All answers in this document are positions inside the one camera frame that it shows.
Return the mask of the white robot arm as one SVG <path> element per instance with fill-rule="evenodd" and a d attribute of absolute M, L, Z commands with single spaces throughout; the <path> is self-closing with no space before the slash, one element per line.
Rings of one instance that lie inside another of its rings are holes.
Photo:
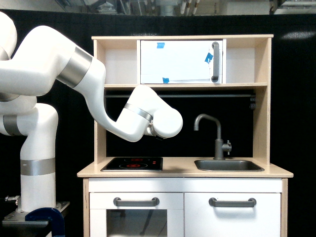
<path fill-rule="evenodd" d="M 21 44 L 13 21 L 0 15 L 0 132 L 25 136 L 20 152 L 22 212 L 56 206 L 56 110 L 37 102 L 56 80 L 79 92 L 94 120 L 114 135 L 137 142 L 144 135 L 171 138 L 183 126 L 180 113 L 150 87 L 135 87 L 117 120 L 104 106 L 106 69 L 70 39 L 48 26 L 32 29 Z"/>

